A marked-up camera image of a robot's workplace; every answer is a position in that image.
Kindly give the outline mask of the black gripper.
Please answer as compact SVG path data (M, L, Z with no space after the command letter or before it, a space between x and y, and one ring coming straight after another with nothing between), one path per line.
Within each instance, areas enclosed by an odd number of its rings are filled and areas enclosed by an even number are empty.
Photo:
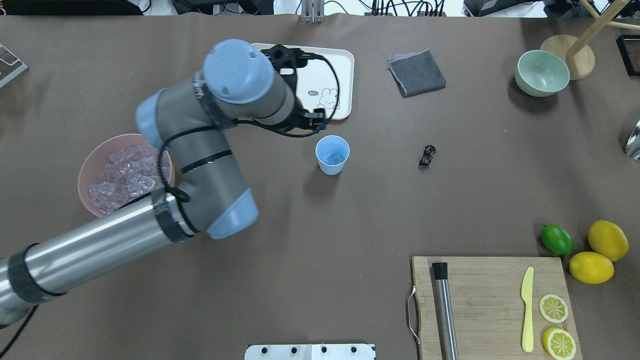
M313 130L312 121L307 115L309 111L304 108L301 100L295 98L294 106L284 121L278 123L278 133L289 133L293 130Z

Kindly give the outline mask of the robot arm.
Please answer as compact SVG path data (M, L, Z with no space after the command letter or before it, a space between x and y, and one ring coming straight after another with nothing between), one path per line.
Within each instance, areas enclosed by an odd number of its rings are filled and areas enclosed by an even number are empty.
M224 239L251 226L258 207L224 130L252 125L294 137L324 130L331 116L307 111L279 73L290 48L258 50L226 39L206 55L192 78L158 91L135 112L141 134L168 150L183 182L163 184L114 213L1 262L1 326L30 309L171 244L207 232Z

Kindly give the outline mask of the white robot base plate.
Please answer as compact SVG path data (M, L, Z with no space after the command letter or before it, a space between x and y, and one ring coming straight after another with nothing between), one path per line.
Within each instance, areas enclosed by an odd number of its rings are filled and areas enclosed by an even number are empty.
M310 343L254 344L247 347L245 360L375 360L374 344Z

